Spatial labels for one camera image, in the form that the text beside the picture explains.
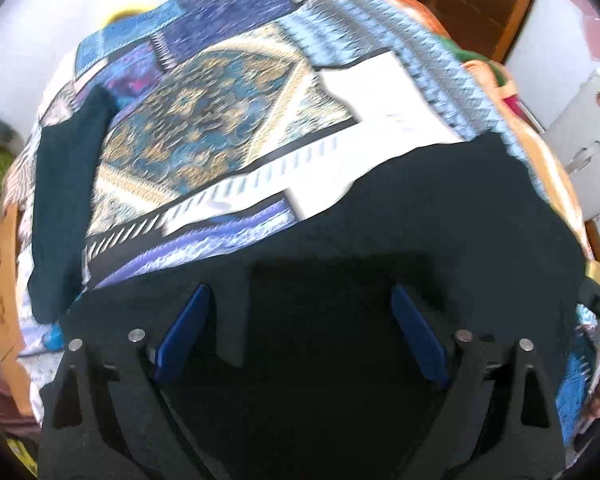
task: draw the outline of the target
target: black cloth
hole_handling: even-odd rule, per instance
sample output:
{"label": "black cloth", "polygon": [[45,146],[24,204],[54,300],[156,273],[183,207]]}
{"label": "black cloth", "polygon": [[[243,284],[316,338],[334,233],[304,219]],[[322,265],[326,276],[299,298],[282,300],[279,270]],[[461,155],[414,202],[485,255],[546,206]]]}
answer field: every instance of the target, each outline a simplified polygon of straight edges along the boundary
{"label": "black cloth", "polygon": [[406,349],[392,286],[477,336],[530,338],[557,387],[584,266],[526,167],[486,132],[389,160],[327,211],[236,253],[87,292],[62,327],[72,338],[114,308],[133,317],[145,283],[206,283],[217,319],[163,388],[196,445],[233,480],[384,479],[443,400]]}
{"label": "black cloth", "polygon": [[68,120],[42,129],[36,155],[28,290],[33,316],[53,323],[82,289],[82,249],[91,220],[91,192],[100,147],[116,113],[96,86]]}

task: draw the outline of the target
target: gold paisley fabric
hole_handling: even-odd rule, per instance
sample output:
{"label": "gold paisley fabric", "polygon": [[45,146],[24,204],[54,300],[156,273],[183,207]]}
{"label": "gold paisley fabric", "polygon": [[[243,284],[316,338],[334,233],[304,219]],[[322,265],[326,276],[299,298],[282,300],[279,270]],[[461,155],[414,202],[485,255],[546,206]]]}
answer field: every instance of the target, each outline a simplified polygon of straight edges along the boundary
{"label": "gold paisley fabric", "polygon": [[209,47],[107,136],[90,234],[350,117],[273,23]]}

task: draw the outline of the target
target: bed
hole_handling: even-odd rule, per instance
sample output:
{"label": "bed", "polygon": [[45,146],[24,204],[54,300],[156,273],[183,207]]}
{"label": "bed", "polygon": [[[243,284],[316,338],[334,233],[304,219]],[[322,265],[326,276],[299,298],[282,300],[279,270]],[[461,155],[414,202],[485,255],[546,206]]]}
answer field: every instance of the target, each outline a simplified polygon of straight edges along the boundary
{"label": "bed", "polygon": [[[515,82],[502,65],[455,45],[423,4],[170,0],[112,22],[62,60],[4,180],[1,214],[14,206],[22,212],[18,362],[31,379],[39,420],[38,390],[53,380],[64,341],[54,320],[36,320],[27,291],[36,264],[36,152],[43,128],[72,117],[96,85],[113,95],[119,111],[93,184],[86,290],[237,251],[330,207],[383,160],[417,146],[471,140],[486,129],[525,164],[600,283],[573,187],[521,117]],[[398,139],[414,124],[427,135],[407,146]],[[383,141],[387,149],[373,149],[365,125],[393,133]],[[328,149],[320,152],[328,162],[306,162],[282,176],[291,155],[309,160]],[[330,192],[315,191],[319,175],[333,179]],[[293,213],[278,195],[289,188],[299,197]],[[600,374],[600,324],[583,308],[578,314],[579,343],[557,396],[565,444]]]}

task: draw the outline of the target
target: light blue zigzag fabric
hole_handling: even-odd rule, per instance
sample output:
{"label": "light blue zigzag fabric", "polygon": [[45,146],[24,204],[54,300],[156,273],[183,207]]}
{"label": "light blue zigzag fabric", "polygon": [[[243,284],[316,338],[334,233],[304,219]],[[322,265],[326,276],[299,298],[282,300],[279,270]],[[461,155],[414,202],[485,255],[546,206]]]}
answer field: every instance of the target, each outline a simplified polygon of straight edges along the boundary
{"label": "light blue zigzag fabric", "polygon": [[499,134],[546,200],[542,183],[495,104],[433,33],[397,7],[384,0],[308,0],[276,23],[314,66],[341,66],[378,48],[392,49],[446,124],[464,140],[486,130]]}

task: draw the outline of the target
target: blue patterned fabric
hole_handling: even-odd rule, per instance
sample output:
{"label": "blue patterned fabric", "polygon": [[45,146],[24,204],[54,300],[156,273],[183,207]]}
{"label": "blue patterned fabric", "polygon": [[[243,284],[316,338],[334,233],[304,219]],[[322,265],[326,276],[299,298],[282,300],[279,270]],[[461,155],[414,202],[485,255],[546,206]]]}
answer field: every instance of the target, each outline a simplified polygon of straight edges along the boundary
{"label": "blue patterned fabric", "polygon": [[147,41],[100,70],[77,94],[78,106],[97,84],[104,86],[120,110],[109,127],[118,124],[158,85],[164,75],[151,44]]}
{"label": "blue patterned fabric", "polygon": [[296,10],[291,0],[180,0],[195,9],[164,27],[164,55],[182,63],[204,48]]}
{"label": "blue patterned fabric", "polygon": [[262,54],[205,52],[165,76],[113,129],[102,162],[179,194],[239,170],[295,66]]}
{"label": "blue patterned fabric", "polygon": [[75,54],[79,78],[99,60],[134,41],[141,40],[184,14],[177,0],[169,0],[144,14],[124,18],[86,37]]}
{"label": "blue patterned fabric", "polygon": [[426,101],[464,140],[491,130],[542,183],[495,104],[432,32],[384,0],[308,0],[276,23],[314,66],[341,66],[378,48],[392,49]]}
{"label": "blue patterned fabric", "polygon": [[154,270],[233,253],[298,223],[296,215],[285,199],[245,218],[225,215],[210,221],[216,225],[193,228],[178,238],[140,254],[107,276],[96,288],[113,285]]}

